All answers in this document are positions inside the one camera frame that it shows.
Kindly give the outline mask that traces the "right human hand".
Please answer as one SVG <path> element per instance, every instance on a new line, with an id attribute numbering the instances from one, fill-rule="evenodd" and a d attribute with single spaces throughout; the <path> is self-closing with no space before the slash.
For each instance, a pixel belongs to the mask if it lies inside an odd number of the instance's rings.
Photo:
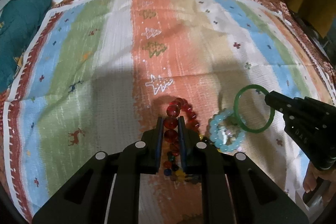
<path id="1" fill-rule="evenodd" d="M 318 170 L 309 163 L 303 179 L 304 204 L 315 218 L 321 215 L 335 196 L 335 166 L 328 170 Z"/>

